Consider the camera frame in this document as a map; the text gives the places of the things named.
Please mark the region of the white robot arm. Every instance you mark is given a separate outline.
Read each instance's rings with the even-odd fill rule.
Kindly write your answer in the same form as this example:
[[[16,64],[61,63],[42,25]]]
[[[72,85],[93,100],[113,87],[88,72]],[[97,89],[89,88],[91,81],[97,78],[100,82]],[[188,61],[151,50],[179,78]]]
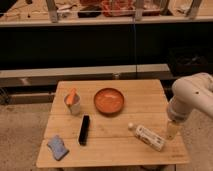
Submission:
[[[166,138],[173,140],[193,109],[213,119],[213,76],[197,73],[177,79],[172,85],[173,97],[167,106]]]

